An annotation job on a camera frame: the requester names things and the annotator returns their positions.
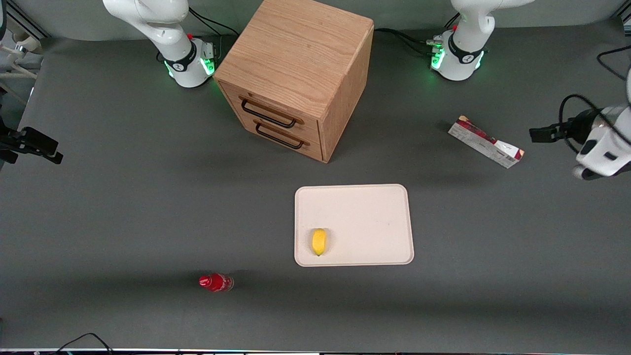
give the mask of red and white box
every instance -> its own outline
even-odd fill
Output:
[[[489,136],[464,116],[460,116],[451,126],[449,134],[506,169],[517,164],[524,156],[523,150]]]

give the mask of gray table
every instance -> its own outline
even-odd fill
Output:
[[[178,87],[147,41],[54,42],[23,125],[65,158],[0,174],[1,345],[628,353],[631,174],[575,180],[565,145],[528,137],[570,93],[624,102],[595,59],[622,45],[617,21],[501,29],[452,83],[377,34],[324,165],[243,130],[213,82]],[[524,160],[505,170],[449,136],[460,114]],[[414,261],[299,267],[295,190],[369,183],[407,187]],[[210,270],[236,289],[197,286]]]

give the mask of lemon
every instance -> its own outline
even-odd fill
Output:
[[[318,228],[314,230],[313,236],[311,237],[311,249],[313,249],[317,256],[324,254],[324,250],[326,249],[326,231],[324,229]]]

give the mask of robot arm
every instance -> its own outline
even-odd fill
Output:
[[[495,30],[495,18],[491,11],[515,8],[534,0],[451,0],[462,18],[457,30],[448,30],[434,37],[440,45],[439,56],[432,62],[432,69],[449,80],[469,78],[480,66],[484,45]]]
[[[627,92],[631,92],[631,80],[627,75]],[[591,109],[580,113],[567,122],[544,128],[533,128],[530,137],[535,143],[551,143],[561,139],[573,139],[581,144],[576,160],[579,165],[573,173],[579,179],[594,180],[616,176],[631,171],[631,107],[627,105],[598,109],[581,95],[570,95],[561,105],[577,97]]]
[[[199,86],[215,71],[213,45],[190,39],[179,25],[189,12],[187,0],[103,0],[103,4],[155,44],[179,85]]]

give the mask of black metal handle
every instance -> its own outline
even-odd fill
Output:
[[[300,147],[302,147],[302,145],[305,143],[305,142],[303,142],[303,141],[301,140],[301,141],[300,141],[300,143],[299,143],[298,145],[289,144],[289,143],[285,142],[284,140],[281,140],[281,139],[279,139],[279,138],[274,137],[273,135],[269,135],[269,134],[267,134],[267,133],[265,133],[265,132],[261,131],[261,130],[259,129],[260,127],[261,127],[261,124],[260,124],[260,123],[257,123],[257,124],[256,124],[256,133],[259,133],[261,136],[266,137],[266,138],[269,138],[269,139],[271,139],[271,140],[273,140],[273,141],[275,141],[275,142],[278,142],[278,143],[280,143],[280,144],[282,144],[282,145],[284,145],[284,146],[286,146],[286,147],[288,147],[288,148],[298,150],[298,149],[300,149]]]
[[[248,109],[245,105],[247,104],[247,100],[243,99],[243,101],[241,102],[241,108],[243,109],[243,111],[249,113],[249,114],[253,114],[256,117],[260,118],[260,119],[264,119],[265,121],[269,121],[272,122],[273,124],[277,124],[278,126],[281,126],[282,128],[291,128],[293,127],[294,124],[296,124],[296,119],[292,119],[290,124],[286,124],[286,123],[282,123],[281,121],[275,120],[271,117],[267,117],[264,114],[260,114],[256,111],[250,110]]]

